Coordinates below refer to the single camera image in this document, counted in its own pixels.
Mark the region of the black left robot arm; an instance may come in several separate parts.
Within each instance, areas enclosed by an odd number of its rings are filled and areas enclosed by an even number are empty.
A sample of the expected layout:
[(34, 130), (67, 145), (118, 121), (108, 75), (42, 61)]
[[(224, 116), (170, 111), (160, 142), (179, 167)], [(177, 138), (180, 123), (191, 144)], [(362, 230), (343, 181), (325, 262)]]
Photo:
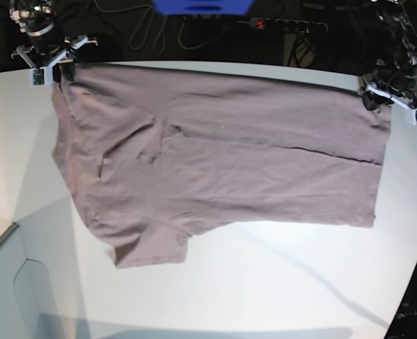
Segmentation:
[(417, 1), (373, 1), (378, 28), (386, 34), (376, 48), (373, 71), (358, 93), (365, 108), (396, 103), (417, 113)]

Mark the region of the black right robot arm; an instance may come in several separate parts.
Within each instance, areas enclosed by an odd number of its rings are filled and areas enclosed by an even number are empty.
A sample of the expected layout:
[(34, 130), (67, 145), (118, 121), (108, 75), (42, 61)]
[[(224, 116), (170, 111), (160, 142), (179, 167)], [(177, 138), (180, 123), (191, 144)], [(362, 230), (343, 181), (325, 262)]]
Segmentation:
[(53, 1), (11, 1), (9, 16), (28, 36), (30, 46), (17, 46), (11, 58), (20, 57), (30, 68), (32, 86), (50, 85), (54, 68), (80, 48), (80, 38), (64, 36)]

